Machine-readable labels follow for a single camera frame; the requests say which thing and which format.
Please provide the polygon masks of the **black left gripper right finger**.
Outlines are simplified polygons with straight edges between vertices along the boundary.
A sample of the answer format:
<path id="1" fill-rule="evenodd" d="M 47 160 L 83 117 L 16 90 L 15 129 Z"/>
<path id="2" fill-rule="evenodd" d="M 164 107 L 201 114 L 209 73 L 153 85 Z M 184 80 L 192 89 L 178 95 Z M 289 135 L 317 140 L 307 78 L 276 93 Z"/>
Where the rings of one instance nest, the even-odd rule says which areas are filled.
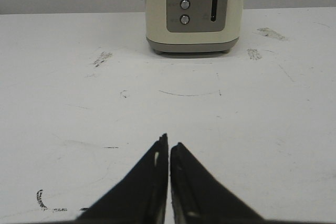
<path id="1" fill-rule="evenodd" d="M 171 149 L 170 173 L 175 220 L 263 220 L 218 182 L 182 143 Z"/>

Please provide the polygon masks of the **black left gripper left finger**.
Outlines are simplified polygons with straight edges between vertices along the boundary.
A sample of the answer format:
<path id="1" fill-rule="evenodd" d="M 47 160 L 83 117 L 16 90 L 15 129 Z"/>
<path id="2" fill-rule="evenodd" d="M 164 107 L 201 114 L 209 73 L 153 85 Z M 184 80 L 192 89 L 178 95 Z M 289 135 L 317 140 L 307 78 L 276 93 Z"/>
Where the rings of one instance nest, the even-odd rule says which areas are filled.
<path id="1" fill-rule="evenodd" d="M 168 153 L 164 133 L 126 176 L 77 220 L 164 220 Z"/>

